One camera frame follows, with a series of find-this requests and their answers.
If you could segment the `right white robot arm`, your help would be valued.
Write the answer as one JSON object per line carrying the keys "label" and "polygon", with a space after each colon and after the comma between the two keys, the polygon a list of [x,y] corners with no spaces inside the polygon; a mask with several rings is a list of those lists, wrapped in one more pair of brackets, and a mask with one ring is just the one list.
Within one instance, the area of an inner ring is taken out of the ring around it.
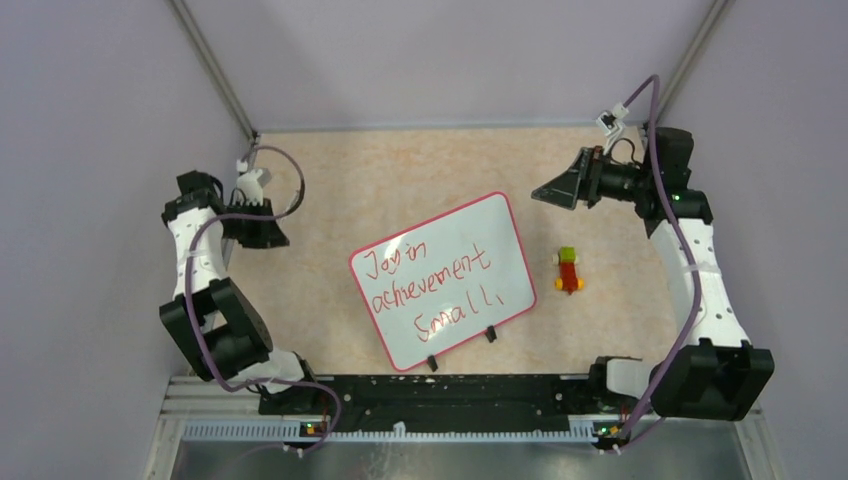
{"label": "right white robot arm", "polygon": [[605,198],[631,203],[666,269],[683,341],[668,368],[598,358],[586,397],[600,412],[646,396],[648,410],[662,417],[739,421],[774,373],[771,351],[753,346],[727,294],[707,196],[688,185],[693,149],[693,135],[671,127],[647,140],[640,162],[622,164],[601,146],[583,147],[567,170],[531,193],[569,210]]}

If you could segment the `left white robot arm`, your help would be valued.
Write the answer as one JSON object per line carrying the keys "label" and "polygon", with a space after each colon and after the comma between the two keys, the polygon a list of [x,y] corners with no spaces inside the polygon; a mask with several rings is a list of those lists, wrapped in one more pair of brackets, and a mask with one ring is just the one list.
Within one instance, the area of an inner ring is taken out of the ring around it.
{"label": "left white robot arm", "polygon": [[286,247],[289,238],[273,219],[262,195],[263,173],[239,179],[241,201],[226,203],[223,186],[197,170],[177,178],[180,195],[168,202],[162,220],[177,254],[177,279],[170,301],[159,308],[161,323],[194,373],[232,391],[244,384],[264,397],[282,396],[297,413],[319,404],[320,386],[297,353],[273,344],[256,308],[229,276],[223,246],[266,250]]}

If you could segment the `red green toy car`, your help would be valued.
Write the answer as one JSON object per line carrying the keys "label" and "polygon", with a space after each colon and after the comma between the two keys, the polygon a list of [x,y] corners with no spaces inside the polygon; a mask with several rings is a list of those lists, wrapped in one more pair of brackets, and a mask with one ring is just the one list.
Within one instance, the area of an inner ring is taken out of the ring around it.
{"label": "red green toy car", "polygon": [[579,276],[577,271],[578,256],[573,246],[560,247],[552,255],[552,263],[558,269],[555,279],[555,288],[569,295],[581,291],[585,287],[585,280]]}

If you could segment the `pink framed whiteboard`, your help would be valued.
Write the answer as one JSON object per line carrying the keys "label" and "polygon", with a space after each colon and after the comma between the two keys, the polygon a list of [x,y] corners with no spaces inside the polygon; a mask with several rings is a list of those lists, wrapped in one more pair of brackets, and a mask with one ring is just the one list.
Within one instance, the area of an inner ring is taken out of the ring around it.
{"label": "pink framed whiteboard", "polygon": [[406,372],[533,309],[508,196],[494,191],[351,253],[392,368]]}

